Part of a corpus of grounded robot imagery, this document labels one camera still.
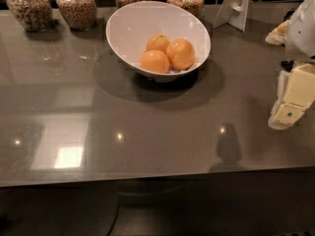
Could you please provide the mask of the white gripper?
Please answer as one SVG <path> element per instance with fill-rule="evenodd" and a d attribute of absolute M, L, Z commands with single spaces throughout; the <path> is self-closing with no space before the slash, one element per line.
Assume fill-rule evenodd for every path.
<path fill-rule="evenodd" d="M 269 118 L 275 130 L 292 127 L 315 101 L 315 0 L 304 0 L 289 20 L 268 33 L 267 43 L 285 46 L 285 54 L 292 60 L 309 62 L 298 64 L 290 72 L 281 71 L 277 97 Z"/>

